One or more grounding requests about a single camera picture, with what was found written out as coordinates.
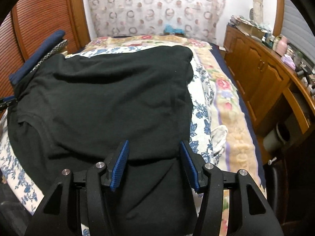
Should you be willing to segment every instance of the black shirt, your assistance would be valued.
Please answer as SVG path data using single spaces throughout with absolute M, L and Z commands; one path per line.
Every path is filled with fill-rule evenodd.
M 9 110 L 12 148 L 43 191 L 65 169 L 102 161 L 128 139 L 125 178 L 113 203 L 122 235 L 180 235 L 196 212 L 178 160 L 189 140 L 191 50 L 160 46 L 136 53 L 58 54 L 16 87 Z

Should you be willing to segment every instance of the floral bedsheet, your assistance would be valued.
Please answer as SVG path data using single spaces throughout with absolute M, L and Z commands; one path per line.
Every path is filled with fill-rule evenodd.
M 186 39 L 177 36 L 134 36 L 126 38 L 101 37 L 91 41 L 85 48 L 86 51 L 93 51 L 101 48 L 114 48 L 124 46 L 150 46 L 150 45 L 183 45 L 189 47 L 194 53 L 194 59 L 203 75 L 200 80 L 203 82 L 206 75 L 209 76 L 209 88 L 214 91 L 214 99 L 207 97 L 207 110 L 210 119 L 210 130 L 214 131 L 224 125 L 227 128 L 226 143 L 223 150 L 214 155 L 211 161 L 221 170 L 237 172 L 239 169 L 246 169 L 262 193 L 267 197 L 266 190 L 261 185 L 258 176 L 258 163 L 255 155 L 255 146 L 248 131 L 244 113 L 239 105 L 239 97 L 236 87 L 231 80 L 223 73 L 216 59 L 210 52 L 211 45 L 194 39 Z M 226 235 L 228 223 L 229 191 L 224 191 L 223 214 L 220 236 Z

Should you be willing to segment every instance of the blue object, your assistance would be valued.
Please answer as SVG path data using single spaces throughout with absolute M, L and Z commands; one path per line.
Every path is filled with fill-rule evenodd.
M 232 83 L 234 84 L 234 86 L 236 86 L 236 82 L 233 79 L 229 69 L 227 68 L 227 65 L 224 62 L 223 57 L 220 54 L 219 48 L 217 45 L 210 43 L 210 45 L 213 47 L 212 50 L 210 50 L 210 52 L 212 53 L 212 55 L 215 57 L 215 59 L 217 60 L 219 66 L 221 67 L 222 71 L 226 74 L 226 76 L 231 79 Z M 242 96 L 240 95 L 239 91 L 237 90 L 237 94 L 239 96 L 239 106 L 241 107 L 242 112 L 245 115 L 245 120 L 248 126 L 248 131 L 249 134 L 253 140 L 253 144 L 255 146 L 255 154 L 256 154 L 256 158 L 257 158 L 257 163 L 258 163 L 258 176 L 261 179 L 261 185 L 263 186 L 263 188 L 266 188 L 266 179 L 265 179 L 265 171 L 264 168 L 262 166 L 262 159 L 261 159 L 261 152 L 260 152 L 260 148 L 258 145 L 258 141 L 257 141 L 257 137 L 254 133 L 254 129 L 253 129 L 253 125 L 247 110 L 247 107 L 245 105 L 245 102 L 242 99 Z
M 17 70 L 14 74 L 9 75 L 9 81 L 14 86 L 19 83 L 19 81 L 27 75 L 34 66 L 57 44 L 62 41 L 62 38 L 66 32 L 64 30 L 57 30 L 51 34 L 47 39 L 43 41 L 40 47 L 34 52 L 34 54 L 23 64 L 23 66 Z
M 181 154 L 183 154 L 182 163 L 189 185 L 195 192 L 198 192 L 200 188 L 198 183 L 198 173 L 183 142 L 181 142 L 181 152 Z
M 170 34 L 185 34 L 183 29 L 179 28 L 173 28 L 171 25 L 166 25 L 164 29 L 165 33 L 170 33 Z
M 13 99 L 15 99 L 15 96 L 9 96 L 9 97 L 6 97 L 6 98 L 3 98 L 3 102 L 8 102 L 8 101 L 11 101 L 11 100 L 13 100 Z
M 128 160 L 128 156 L 129 156 L 129 141 L 126 140 L 111 174 L 110 188 L 112 192 L 114 192 L 116 188 L 119 187 L 119 184 L 123 175 L 123 171 L 125 170 L 125 166 Z

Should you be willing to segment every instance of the wall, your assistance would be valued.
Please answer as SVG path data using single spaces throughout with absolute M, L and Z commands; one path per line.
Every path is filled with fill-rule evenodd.
M 93 40 L 93 39 L 97 38 L 97 34 L 95 32 L 94 24 L 92 21 L 91 11 L 90 11 L 90 7 L 89 7 L 89 0 L 83 0 L 83 4 L 84 4 L 86 23 L 88 25 L 90 38 L 91 38 L 91 40 Z
M 91 39 L 97 37 L 94 30 L 94 25 L 92 22 L 92 17 L 89 8 L 89 0 L 84 1 L 84 8 L 86 19 L 88 23 L 89 33 Z M 269 24 L 271 31 L 273 31 L 276 9 L 277 9 L 277 0 L 264 0 L 264 22 Z M 249 10 L 253 7 L 253 0 L 226 0 L 225 9 L 221 15 L 218 24 L 216 26 L 216 43 L 218 45 L 223 45 L 226 25 L 230 21 L 232 15 L 242 15 L 244 17 L 249 17 Z
M 264 0 L 264 23 L 269 24 L 271 32 L 275 25 L 277 14 L 277 0 Z

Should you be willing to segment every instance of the cabinet handle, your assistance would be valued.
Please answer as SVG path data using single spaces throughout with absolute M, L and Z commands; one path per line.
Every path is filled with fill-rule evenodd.
M 260 69 L 261 63 L 262 63 L 262 60 L 260 60 L 260 62 L 259 62 L 259 64 L 258 64 L 258 69 Z
M 262 72 L 262 68 L 264 67 L 265 62 L 262 63 L 262 66 L 260 67 L 260 71 Z

